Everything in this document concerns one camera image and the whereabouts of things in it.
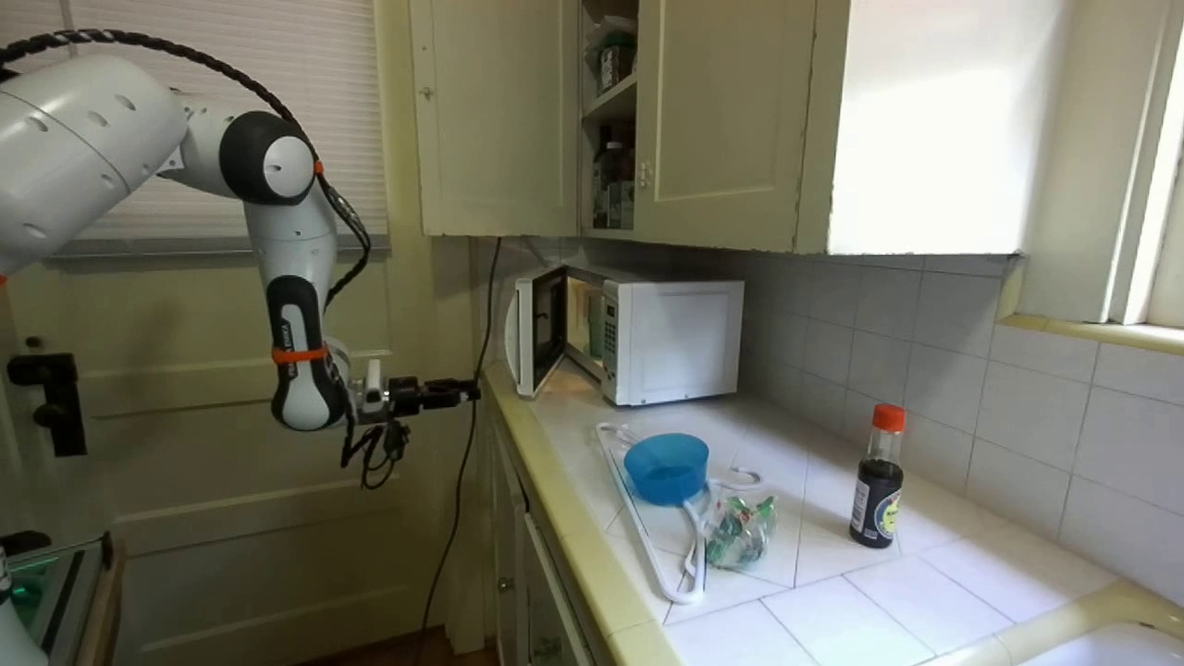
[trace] tile backsplash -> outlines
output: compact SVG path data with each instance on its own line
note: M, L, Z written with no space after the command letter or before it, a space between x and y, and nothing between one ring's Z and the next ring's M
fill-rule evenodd
M1184 604L1184 355L996 323L1007 260L743 260L743 385Z

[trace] white cabinet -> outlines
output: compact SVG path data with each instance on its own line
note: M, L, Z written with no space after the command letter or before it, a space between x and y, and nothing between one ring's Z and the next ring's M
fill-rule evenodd
M427 232L578 232L575 5L413 0L410 35Z
M1066 0L850 0L833 210L813 241L833 257L1017 250L1063 23Z
M492 442L492 586L499 664L587 666L591 622L578 615L547 518L534 512L513 445L496 422Z
M640 0L638 241L1012 257L1066 0Z
M813 11L813 0L640 5L640 241L791 248Z
M430 232L1017 250L1066 5L418 0Z

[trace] bottle label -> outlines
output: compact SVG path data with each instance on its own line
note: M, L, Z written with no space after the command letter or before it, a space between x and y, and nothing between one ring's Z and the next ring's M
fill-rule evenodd
M885 492L860 482L854 506L850 506L850 534L860 534L874 548L885 548L891 543L897 524L901 524L901 488Z
M901 516L901 492L885 497L877 506L874 506L874 530L891 541L897 538L897 516Z

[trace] bottle cap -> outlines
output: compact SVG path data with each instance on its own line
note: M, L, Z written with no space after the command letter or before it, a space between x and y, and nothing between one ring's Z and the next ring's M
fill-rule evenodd
M877 405L874 430L904 433L907 412L901 405Z

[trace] cabinet shelf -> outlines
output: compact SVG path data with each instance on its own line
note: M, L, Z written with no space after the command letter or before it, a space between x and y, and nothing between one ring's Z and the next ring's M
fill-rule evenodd
M638 106L638 74L621 78L619 85L612 85L608 93L601 93L587 111L586 111L586 126L596 126L602 120L627 120Z

